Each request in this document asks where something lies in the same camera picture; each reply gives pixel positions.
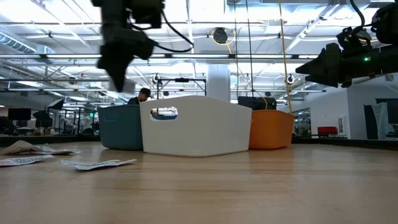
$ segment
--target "man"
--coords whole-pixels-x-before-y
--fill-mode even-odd
[[[131,98],[128,105],[139,105],[140,102],[145,102],[150,96],[150,89],[142,88],[137,97]]]

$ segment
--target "white plastic bin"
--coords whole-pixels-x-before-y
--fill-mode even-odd
[[[176,107],[172,120],[156,120],[155,108]],[[247,151],[252,109],[208,96],[183,96],[140,104],[144,151],[208,157]]]

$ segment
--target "wooden table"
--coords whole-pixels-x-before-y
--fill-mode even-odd
[[[294,145],[192,159],[92,142],[53,147],[82,153],[0,168],[0,223],[398,222],[398,152]],[[77,172],[60,159],[138,163]]]

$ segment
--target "black cable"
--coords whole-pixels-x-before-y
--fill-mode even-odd
[[[251,52],[251,33],[250,33],[250,19],[249,19],[249,4],[246,0],[246,11],[248,12],[248,28],[249,28],[249,48],[250,48],[250,69],[251,69],[251,94],[254,98],[254,86],[253,86],[253,57]]]
[[[185,49],[185,50],[173,50],[173,49],[169,49],[169,48],[167,48],[167,47],[163,47],[163,46],[159,45],[158,42],[156,42],[156,41],[153,40],[153,41],[154,41],[154,45],[155,45],[156,47],[160,48],[160,49],[163,49],[163,50],[166,50],[166,51],[169,51],[169,52],[173,52],[173,53],[187,53],[187,52],[191,51],[191,50],[195,47],[195,45],[191,42],[191,40],[189,40],[189,39],[186,38],[184,35],[182,35],[177,29],[175,29],[175,28],[169,23],[169,21],[168,21],[167,18],[166,18],[166,15],[164,14],[164,11],[162,11],[162,16],[163,16],[164,21],[166,22],[166,24],[167,24],[178,36],[180,36],[182,39],[184,39],[185,41],[187,41],[187,42],[191,45],[191,47],[190,47],[189,49]]]
[[[130,25],[131,25],[132,28],[134,28],[134,29],[136,29],[136,30],[139,30],[139,31],[144,31],[144,30],[152,29],[152,26],[150,26],[150,27],[145,27],[145,28],[141,28],[141,27],[138,27],[138,26],[136,26],[136,25],[134,25],[134,24],[130,24]]]
[[[351,3],[352,7],[358,13],[359,17],[361,18],[361,27],[365,26],[365,17],[363,16],[362,12],[359,10],[358,6],[356,6],[354,0],[349,0],[349,3]]]
[[[237,31],[238,31],[237,24],[238,23],[236,22],[236,1],[234,1],[234,15],[235,15],[235,49],[236,49],[235,55],[238,55],[238,33],[237,33]],[[236,100],[238,100],[238,98],[239,98],[239,78],[240,78],[238,57],[236,57],[235,63],[236,63],[236,76],[238,77],[238,84],[236,85]]]
[[[164,14],[164,11],[162,11],[162,16],[164,18],[164,21],[166,22],[166,24],[177,34],[179,35],[182,39],[184,39],[185,41],[187,41],[190,45],[192,45],[192,47],[194,46],[194,44],[191,42],[191,40],[189,40],[188,38],[186,38],[184,35],[182,35],[178,30],[176,30],[167,20],[166,15]]]

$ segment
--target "white column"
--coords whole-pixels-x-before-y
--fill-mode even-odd
[[[207,73],[207,95],[230,102],[230,74],[228,64],[210,64]]]

